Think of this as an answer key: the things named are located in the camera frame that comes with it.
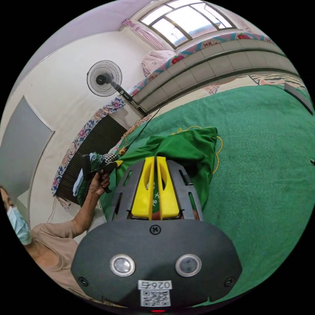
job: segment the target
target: white wall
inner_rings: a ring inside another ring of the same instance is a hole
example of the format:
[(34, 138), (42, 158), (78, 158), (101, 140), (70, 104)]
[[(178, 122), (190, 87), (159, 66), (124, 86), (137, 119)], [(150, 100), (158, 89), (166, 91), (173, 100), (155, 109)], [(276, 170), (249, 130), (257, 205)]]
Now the white wall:
[[(68, 211), (58, 202), (53, 205), (51, 186), (64, 154), (80, 129), (115, 96), (94, 95), (87, 86), (87, 72), (94, 63), (111, 60), (121, 68), (123, 88), (133, 87), (144, 79), (141, 62), (148, 53), (138, 43), (121, 32), (103, 33), (75, 41), (36, 66), (8, 100), (1, 120), (1, 139), (23, 95), (39, 117), (55, 130), (33, 179), (29, 201), (31, 227), (47, 222), (52, 211), (54, 214), (49, 221), (63, 222), (71, 220), (79, 210), (73, 204)], [(140, 118), (140, 114), (129, 105), (121, 109), (118, 116), (130, 126)]]
[[(115, 95), (94, 95), (86, 83), (90, 67), (100, 60), (115, 62), (122, 71), (122, 86), (129, 89), (144, 79), (141, 62), (148, 53), (121, 32), (109, 32), (75, 41), (44, 59), (21, 82), (8, 100), (0, 125), (0, 140), (15, 107), (23, 95), (53, 130), (63, 125), (70, 142), (80, 128)], [(138, 119), (136, 111), (127, 120)]]

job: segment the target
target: gray panel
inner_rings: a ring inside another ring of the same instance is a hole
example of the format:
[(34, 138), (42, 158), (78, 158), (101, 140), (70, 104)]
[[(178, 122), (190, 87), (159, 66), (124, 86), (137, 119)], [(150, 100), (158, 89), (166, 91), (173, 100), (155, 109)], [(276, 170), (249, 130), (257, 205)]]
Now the gray panel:
[(10, 118), (0, 147), (0, 182), (14, 202), (29, 189), (34, 170), (52, 134), (22, 98)]

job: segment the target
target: round sensor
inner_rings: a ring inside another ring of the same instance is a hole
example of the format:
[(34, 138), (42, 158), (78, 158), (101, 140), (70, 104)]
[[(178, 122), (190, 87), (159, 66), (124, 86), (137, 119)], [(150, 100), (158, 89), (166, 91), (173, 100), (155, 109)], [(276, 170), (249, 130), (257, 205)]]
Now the round sensor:
[(120, 277), (127, 277), (134, 273), (136, 266), (131, 257), (127, 255), (115, 255), (110, 261), (111, 271)]
[(182, 277), (192, 277), (200, 271), (201, 260), (193, 254), (183, 255), (177, 260), (175, 269)]

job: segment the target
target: fan guard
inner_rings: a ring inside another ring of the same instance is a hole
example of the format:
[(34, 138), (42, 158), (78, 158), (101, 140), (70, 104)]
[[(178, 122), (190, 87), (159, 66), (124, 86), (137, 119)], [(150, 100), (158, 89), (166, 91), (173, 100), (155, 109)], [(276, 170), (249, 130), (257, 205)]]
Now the fan guard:
[(113, 95), (122, 82), (122, 73), (117, 64), (109, 60), (95, 63), (87, 73), (87, 84), (98, 96)]

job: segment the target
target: tassel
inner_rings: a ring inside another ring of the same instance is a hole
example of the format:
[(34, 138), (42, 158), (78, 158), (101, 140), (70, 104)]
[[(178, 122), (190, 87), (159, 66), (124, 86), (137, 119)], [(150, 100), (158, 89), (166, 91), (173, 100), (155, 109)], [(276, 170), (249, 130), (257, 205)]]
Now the tassel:
[(127, 152), (127, 148), (125, 146), (123, 146), (120, 150), (119, 150), (119, 155), (124, 155)]

